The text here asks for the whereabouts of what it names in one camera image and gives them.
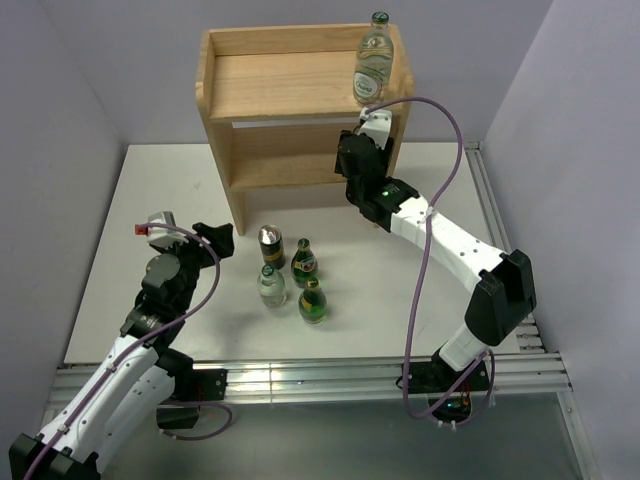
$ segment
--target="gray floor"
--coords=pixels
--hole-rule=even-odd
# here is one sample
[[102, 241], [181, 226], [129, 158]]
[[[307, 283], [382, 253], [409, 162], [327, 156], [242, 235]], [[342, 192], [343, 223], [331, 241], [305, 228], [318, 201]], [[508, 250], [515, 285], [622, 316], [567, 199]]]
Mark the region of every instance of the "gray floor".
[[149, 418], [104, 478], [578, 479], [556, 398], [498, 397], [455, 434], [409, 419], [401, 402], [234, 407], [231, 429], [198, 443], [159, 436]]

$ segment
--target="yellow label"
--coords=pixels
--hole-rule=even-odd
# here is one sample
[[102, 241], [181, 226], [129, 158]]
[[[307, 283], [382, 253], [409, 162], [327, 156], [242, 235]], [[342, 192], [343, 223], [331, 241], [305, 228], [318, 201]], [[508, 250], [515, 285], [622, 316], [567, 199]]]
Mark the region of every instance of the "yellow label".
[[281, 256], [282, 256], [282, 249], [278, 250], [273, 255], [265, 255], [264, 253], [262, 254], [262, 258], [264, 258], [265, 261], [267, 262], [273, 262], [274, 260], [279, 259]]
[[311, 304], [310, 304], [309, 302], [307, 302], [307, 299], [306, 299], [306, 298], [302, 297], [302, 298], [300, 299], [300, 303], [302, 304], [302, 306], [305, 308], [305, 310], [306, 310], [307, 312], [310, 312], [310, 311], [311, 311]]

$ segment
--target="red connector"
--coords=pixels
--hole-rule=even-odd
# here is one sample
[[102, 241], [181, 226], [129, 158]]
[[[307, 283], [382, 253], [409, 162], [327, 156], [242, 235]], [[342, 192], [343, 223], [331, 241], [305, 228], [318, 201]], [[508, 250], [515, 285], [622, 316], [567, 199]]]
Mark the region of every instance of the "red connector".
[[140, 225], [136, 224], [136, 235], [148, 235], [149, 234], [149, 227], [141, 227]]

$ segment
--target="shelf board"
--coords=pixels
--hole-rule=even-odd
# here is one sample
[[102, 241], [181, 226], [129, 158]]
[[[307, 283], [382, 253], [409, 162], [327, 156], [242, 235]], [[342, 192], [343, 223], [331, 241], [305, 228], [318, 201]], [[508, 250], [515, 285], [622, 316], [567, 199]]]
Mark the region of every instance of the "shelf board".
[[[355, 55], [341, 51], [216, 57], [210, 120], [357, 116], [362, 107], [352, 92]], [[392, 75], [386, 98], [397, 96], [399, 82], [400, 76]]]
[[333, 173], [344, 124], [236, 128], [230, 162], [232, 191], [344, 182]]

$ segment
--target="metal frame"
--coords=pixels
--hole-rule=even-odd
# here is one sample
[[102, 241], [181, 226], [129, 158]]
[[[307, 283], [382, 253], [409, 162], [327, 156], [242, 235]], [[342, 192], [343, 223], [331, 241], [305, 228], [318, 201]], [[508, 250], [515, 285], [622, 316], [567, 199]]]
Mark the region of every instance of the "metal frame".
[[[466, 153], [489, 235], [496, 247], [511, 251], [478, 147], [468, 146]], [[531, 315], [516, 329], [516, 335], [520, 354], [496, 357], [496, 395], [556, 393], [583, 478], [601, 479], [560, 354], [547, 353]], [[196, 362], [194, 368], [229, 371], [225, 403], [281, 404], [399, 399], [401, 392], [395, 381], [401, 374], [401, 364], [402, 359], [398, 357]], [[45, 411], [45, 424], [73, 399], [96, 368], [97, 365], [67, 365], [57, 371]]]

